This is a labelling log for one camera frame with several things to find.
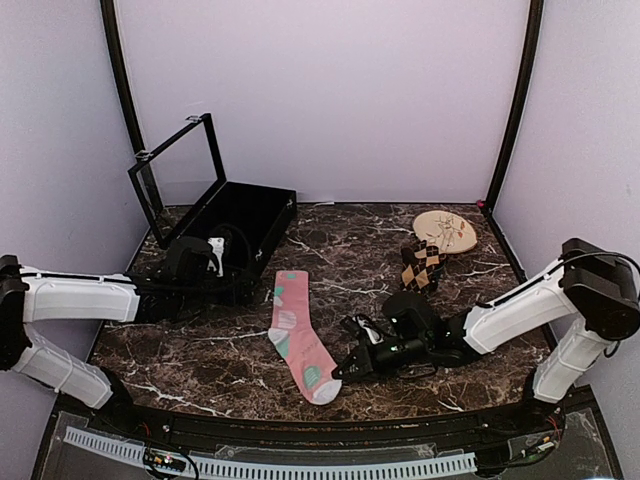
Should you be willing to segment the pink teal patterned sock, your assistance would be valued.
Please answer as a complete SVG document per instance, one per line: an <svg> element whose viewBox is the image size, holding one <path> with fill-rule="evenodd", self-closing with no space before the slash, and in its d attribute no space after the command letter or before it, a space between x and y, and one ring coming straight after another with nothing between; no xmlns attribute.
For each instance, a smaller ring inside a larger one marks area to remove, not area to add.
<svg viewBox="0 0 640 480"><path fill-rule="evenodd" d="M337 364L312 326L306 271L276 273L268 338L307 402L322 406L337 397L342 381L333 378Z"/></svg>

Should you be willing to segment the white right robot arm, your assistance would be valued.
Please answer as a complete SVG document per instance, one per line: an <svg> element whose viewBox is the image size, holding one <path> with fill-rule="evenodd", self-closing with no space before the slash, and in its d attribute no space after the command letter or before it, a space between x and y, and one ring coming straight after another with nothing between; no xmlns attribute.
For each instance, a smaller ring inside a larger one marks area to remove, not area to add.
<svg viewBox="0 0 640 480"><path fill-rule="evenodd" d="M343 319L358 344L332 376L346 382L369 380L415 360L434 367L466 366L516 337L571 316L574 321L565 336L533 372L529 396L511 410L511 426L530 434L547 420L548 403L560 402L608 347L638 331L638 273L634 259L571 238L545 271L449 318L440 317L418 293L395 293L382 305L393 335L362 315Z"/></svg>

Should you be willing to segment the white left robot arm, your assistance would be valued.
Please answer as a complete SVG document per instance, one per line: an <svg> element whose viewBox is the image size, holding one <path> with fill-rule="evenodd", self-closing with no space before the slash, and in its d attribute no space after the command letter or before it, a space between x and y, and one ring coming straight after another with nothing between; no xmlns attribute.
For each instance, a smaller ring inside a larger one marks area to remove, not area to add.
<svg viewBox="0 0 640 480"><path fill-rule="evenodd" d="M255 281L248 269L225 262L221 236L183 237L171 243L151 275L39 270L7 254L1 258L1 368L23 374L101 412L120 436L141 427L140 412L117 375L55 345L35 328L40 321L149 324L176 319L188 301L239 300Z"/></svg>

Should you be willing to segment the black storage box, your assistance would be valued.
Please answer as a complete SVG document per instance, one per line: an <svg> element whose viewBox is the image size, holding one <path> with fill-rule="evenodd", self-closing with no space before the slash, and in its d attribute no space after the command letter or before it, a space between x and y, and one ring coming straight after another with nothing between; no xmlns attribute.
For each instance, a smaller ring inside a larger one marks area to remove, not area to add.
<svg viewBox="0 0 640 480"><path fill-rule="evenodd" d="M250 273L249 300L216 300L199 294L188 294L163 283L158 278L158 273L171 243L163 249L156 242L160 248L159 265L148 274L135 273L133 280L142 293L162 299L204 297L223 305L248 304L252 301L262 272L295 217L296 211L296 192L293 190L227 182L202 209L185 233L178 237L193 236L207 240L213 236L229 236L237 245L240 245L241 240L246 240L250 244L247 267Z"/></svg>

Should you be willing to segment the black box glass lid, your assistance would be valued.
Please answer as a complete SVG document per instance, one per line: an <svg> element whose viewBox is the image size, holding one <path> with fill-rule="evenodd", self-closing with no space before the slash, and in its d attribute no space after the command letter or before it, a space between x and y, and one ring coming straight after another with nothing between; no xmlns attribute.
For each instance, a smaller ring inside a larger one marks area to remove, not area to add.
<svg viewBox="0 0 640 480"><path fill-rule="evenodd" d="M227 181L209 113L151 151L136 154L129 178L159 247L185 233Z"/></svg>

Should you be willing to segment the brown argyle sock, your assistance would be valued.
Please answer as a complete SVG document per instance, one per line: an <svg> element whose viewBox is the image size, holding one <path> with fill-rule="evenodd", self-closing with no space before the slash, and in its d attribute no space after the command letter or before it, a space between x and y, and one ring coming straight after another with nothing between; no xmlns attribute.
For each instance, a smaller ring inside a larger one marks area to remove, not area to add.
<svg viewBox="0 0 640 480"><path fill-rule="evenodd" d="M400 252L402 258L401 290L420 295L435 292L444 271L447 255L438 246L429 244L427 241L405 245Z"/></svg>

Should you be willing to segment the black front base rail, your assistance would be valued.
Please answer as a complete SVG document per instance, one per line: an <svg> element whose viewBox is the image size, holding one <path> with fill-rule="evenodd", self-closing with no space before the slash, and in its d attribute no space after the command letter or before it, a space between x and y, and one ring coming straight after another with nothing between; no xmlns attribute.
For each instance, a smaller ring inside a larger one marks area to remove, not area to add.
<svg viewBox="0 0 640 480"><path fill-rule="evenodd" d="M597 406L588 387L573 388L558 406L498 401L494 390L470 382L446 384L443 394L414 385L346 388L314 406L294 388L282 393L237 383L195 401L151 384L131 384L135 433L195 450L233 444L284 447L375 447L410 441L440 447L487 448L523 435L557 433L560 440L597 435Z"/></svg>

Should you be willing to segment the left black frame post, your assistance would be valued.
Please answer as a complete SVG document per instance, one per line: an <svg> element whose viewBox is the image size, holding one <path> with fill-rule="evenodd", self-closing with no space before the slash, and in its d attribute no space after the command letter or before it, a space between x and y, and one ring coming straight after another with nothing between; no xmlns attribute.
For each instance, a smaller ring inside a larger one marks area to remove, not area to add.
<svg viewBox="0 0 640 480"><path fill-rule="evenodd" d="M146 147L129 84L119 25L116 18L116 3L114 0L100 0L100 9L121 111L134 153L134 158L137 163L140 163L144 159L142 154L146 151Z"/></svg>

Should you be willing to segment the black frame post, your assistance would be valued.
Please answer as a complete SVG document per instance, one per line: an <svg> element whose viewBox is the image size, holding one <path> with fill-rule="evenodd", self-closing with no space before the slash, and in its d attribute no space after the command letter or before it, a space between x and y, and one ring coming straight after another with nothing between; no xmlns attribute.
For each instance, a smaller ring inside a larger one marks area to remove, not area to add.
<svg viewBox="0 0 640 480"><path fill-rule="evenodd" d="M484 212L487 216L491 216L495 210L515 147L534 68L544 3L544 0L529 2L527 25L514 94L496 165L484 200Z"/></svg>
<svg viewBox="0 0 640 480"><path fill-rule="evenodd" d="M116 18L116 3L114 0L100 0L100 9L121 111L134 153L134 158L137 163L140 163L144 159L142 154L146 151L146 147L129 84L119 25Z"/></svg>

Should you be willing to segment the right black frame post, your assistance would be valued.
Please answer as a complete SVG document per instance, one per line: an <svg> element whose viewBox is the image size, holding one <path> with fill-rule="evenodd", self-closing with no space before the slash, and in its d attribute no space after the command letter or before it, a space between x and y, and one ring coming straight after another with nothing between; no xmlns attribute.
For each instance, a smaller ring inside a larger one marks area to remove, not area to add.
<svg viewBox="0 0 640 480"><path fill-rule="evenodd" d="M484 212L487 216L491 216L495 210L515 147L534 68L544 3L544 0L529 2L527 25L514 94L496 165L484 200Z"/></svg>

